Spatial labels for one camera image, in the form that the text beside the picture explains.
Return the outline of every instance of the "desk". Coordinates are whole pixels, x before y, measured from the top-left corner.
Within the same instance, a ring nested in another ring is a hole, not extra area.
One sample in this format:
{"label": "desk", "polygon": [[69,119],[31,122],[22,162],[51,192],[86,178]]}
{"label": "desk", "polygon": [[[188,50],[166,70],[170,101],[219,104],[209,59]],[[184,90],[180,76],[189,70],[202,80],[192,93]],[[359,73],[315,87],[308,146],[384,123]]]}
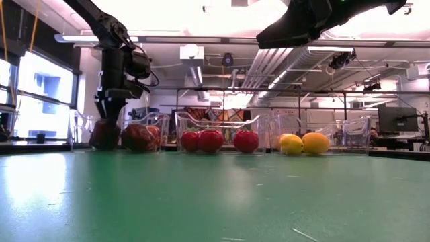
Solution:
{"label": "desk", "polygon": [[0,156],[0,241],[428,241],[430,163],[379,157]]}
{"label": "desk", "polygon": [[414,151],[414,143],[423,143],[423,142],[425,142],[425,139],[423,138],[402,138],[402,139],[378,138],[376,139],[376,144],[379,147],[387,147],[388,150],[408,149],[409,151]]}

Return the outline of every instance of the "red tomato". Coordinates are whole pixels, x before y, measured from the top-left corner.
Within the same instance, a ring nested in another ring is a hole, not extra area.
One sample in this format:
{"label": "red tomato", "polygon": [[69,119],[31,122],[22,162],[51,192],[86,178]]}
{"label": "red tomato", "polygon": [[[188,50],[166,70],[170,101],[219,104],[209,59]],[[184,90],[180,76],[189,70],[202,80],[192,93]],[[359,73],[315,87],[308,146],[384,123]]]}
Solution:
{"label": "red tomato", "polygon": [[199,132],[185,131],[181,137],[181,145],[188,152],[196,152],[198,149],[198,139]]}
{"label": "red tomato", "polygon": [[242,153],[252,153],[258,149],[258,134],[252,131],[240,130],[234,136],[234,147]]}
{"label": "red tomato", "polygon": [[219,130],[203,130],[199,134],[198,144],[199,149],[213,154],[221,149],[224,144],[224,137]]}

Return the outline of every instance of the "computer monitor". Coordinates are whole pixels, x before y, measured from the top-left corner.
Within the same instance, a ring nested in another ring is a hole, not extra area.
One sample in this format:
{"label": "computer monitor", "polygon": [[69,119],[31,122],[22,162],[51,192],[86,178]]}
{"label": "computer monitor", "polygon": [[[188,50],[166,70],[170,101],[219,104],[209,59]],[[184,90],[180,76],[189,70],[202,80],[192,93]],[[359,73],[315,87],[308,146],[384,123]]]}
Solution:
{"label": "computer monitor", "polygon": [[378,107],[380,132],[416,132],[416,108]]}

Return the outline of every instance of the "window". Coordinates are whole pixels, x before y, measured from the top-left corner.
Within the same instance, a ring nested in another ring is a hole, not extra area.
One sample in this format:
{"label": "window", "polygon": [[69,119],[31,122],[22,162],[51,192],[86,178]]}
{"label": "window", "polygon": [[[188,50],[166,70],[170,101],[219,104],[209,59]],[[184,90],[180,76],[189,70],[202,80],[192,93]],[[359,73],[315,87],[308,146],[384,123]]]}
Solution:
{"label": "window", "polygon": [[70,110],[68,106],[21,95],[18,95],[18,103],[21,105],[14,136],[34,138],[37,134],[45,134],[46,138],[67,138]]}
{"label": "window", "polygon": [[18,89],[70,103],[73,74],[30,52],[21,58]]}

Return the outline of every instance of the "red fruit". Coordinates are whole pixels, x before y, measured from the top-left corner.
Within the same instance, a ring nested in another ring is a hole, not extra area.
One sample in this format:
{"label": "red fruit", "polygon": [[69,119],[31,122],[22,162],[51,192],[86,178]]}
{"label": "red fruit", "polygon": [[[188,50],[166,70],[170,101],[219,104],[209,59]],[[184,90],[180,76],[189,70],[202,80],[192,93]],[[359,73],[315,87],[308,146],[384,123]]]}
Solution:
{"label": "red fruit", "polygon": [[153,132],[156,130],[149,127],[142,124],[129,124],[121,134],[122,145],[135,152],[155,151],[157,137]]}
{"label": "red fruit", "polygon": [[94,130],[89,139],[89,145],[92,147],[110,151],[118,145],[121,129],[115,123],[107,120],[98,120],[94,124]]}
{"label": "red fruit", "polygon": [[258,140],[256,132],[240,130],[234,136],[233,144],[242,153],[252,153],[258,149]]}
{"label": "red fruit", "polygon": [[188,152],[196,152],[198,149],[198,139],[199,132],[185,131],[181,137],[181,145]]}
{"label": "red fruit", "polygon": [[213,154],[221,149],[224,137],[219,130],[203,130],[199,134],[198,146],[202,151]]}

